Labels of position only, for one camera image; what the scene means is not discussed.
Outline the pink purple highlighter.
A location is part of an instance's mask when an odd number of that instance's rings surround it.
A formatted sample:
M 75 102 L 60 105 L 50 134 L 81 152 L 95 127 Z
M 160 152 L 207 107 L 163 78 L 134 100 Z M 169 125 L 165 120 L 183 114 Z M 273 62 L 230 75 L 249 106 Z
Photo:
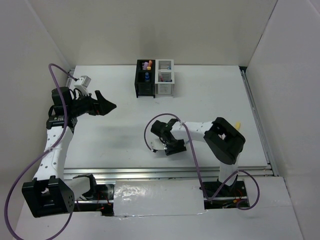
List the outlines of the pink purple highlighter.
M 143 70 L 147 70 L 148 66 L 149 66 L 149 63 L 148 62 L 144 62 L 143 65 L 142 65 L 142 69 Z

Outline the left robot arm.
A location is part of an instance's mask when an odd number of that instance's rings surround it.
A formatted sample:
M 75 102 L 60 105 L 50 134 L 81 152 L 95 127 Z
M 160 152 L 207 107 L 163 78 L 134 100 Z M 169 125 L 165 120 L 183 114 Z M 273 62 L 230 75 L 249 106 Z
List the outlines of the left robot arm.
M 64 86 L 51 92 L 53 105 L 46 122 L 47 142 L 45 155 L 32 181 L 22 185 L 22 194 L 35 218 L 71 213 L 80 197 L 92 200 L 99 187 L 91 173 L 75 176 L 70 182 L 64 180 L 67 152 L 74 136 L 78 117 L 105 116 L 116 104 L 106 100 L 100 91 L 72 97 L 71 89 Z

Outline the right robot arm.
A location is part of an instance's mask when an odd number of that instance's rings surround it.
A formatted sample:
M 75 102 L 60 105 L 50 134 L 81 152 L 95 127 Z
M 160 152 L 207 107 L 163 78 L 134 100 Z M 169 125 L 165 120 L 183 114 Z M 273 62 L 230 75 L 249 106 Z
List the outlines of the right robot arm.
M 223 196 L 230 196 L 236 189 L 238 175 L 230 177 L 238 170 L 238 158 L 246 139 L 227 120 L 217 117 L 209 122 L 179 122 L 172 118 L 169 122 L 156 120 L 150 132 L 159 138 L 166 156 L 184 152 L 186 144 L 203 142 L 220 162 L 218 190 Z

